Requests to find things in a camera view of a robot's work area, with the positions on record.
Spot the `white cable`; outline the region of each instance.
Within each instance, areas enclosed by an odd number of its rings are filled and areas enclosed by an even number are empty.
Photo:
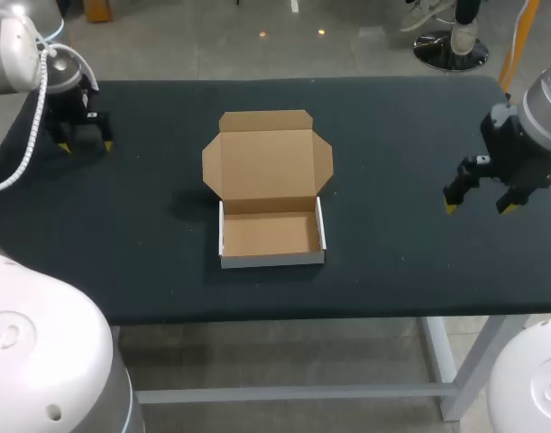
[[[91,82],[91,87],[93,88],[93,90],[98,91],[98,83],[96,82],[95,73],[88,65],[87,61],[83,56],[81,56],[77,51],[73,50],[68,45],[64,45],[62,43],[52,43],[51,48],[53,50],[59,50],[59,51],[63,50],[75,56],[77,60],[80,62],[80,64],[82,65],[83,69],[85,69],[85,74],[87,75],[88,80]]]
[[[513,41],[511,42],[510,65],[506,70],[506,74],[503,76],[503,81],[500,83],[502,87],[504,86],[506,80],[510,76],[511,67],[513,66],[513,58],[516,52],[516,40],[518,39],[519,20],[521,20],[521,16],[526,12],[526,9],[528,9],[528,5],[529,5],[529,0],[526,0],[526,3],[524,3],[523,7],[519,11],[518,18],[516,18],[516,27],[513,30]]]
[[[37,99],[37,107],[34,111],[34,118],[32,120],[31,134],[29,135],[29,141],[26,145],[26,151],[24,152],[23,160],[19,164],[14,173],[5,181],[0,183],[0,191],[7,189],[13,185],[23,175],[26,167],[32,157],[32,151],[37,141],[37,134],[39,133],[39,126],[41,125],[42,114],[44,109],[44,100],[47,94],[47,85],[49,84],[49,74],[47,71],[47,56],[49,52],[43,50],[41,52],[40,68],[41,68],[41,84],[39,85],[39,98]]]

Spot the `metal table leg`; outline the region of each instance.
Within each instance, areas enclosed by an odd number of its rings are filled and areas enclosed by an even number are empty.
[[[529,315],[490,316],[457,373],[457,394],[442,399],[444,421],[459,421],[487,383],[501,349],[523,329]]]

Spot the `person's foot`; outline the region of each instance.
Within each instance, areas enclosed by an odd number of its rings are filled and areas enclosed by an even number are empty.
[[[413,9],[401,19],[399,29],[402,32],[411,32],[435,14],[452,7],[454,3],[455,0],[416,0]]]
[[[452,51],[458,56],[466,56],[473,50],[477,39],[477,20],[467,25],[455,23],[452,29]]]

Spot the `gray floor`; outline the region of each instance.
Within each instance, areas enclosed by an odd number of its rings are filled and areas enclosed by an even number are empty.
[[[482,5],[480,35],[491,59],[475,73],[499,76],[521,4],[491,0]],[[118,0],[113,23],[87,24],[75,8],[69,30],[102,79],[440,73],[411,54],[410,44],[420,32],[397,32],[402,0],[298,0],[298,7],[293,14],[289,0],[242,0],[239,7],[234,0]],[[437,26],[429,23],[421,31]],[[551,0],[545,0],[512,83],[515,100],[550,60]],[[0,97],[0,141],[22,101],[22,96]],[[457,363],[484,319],[446,320]],[[138,389],[428,378],[411,318],[133,327],[123,330],[122,347]],[[491,433],[483,393],[461,425],[442,423],[431,399],[166,405],[144,412],[151,433]]]

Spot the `open cardboard box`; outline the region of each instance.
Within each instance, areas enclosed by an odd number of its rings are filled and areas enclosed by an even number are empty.
[[[333,175],[331,146],[304,110],[225,113],[203,150],[219,204],[223,268],[323,263],[317,193]]]

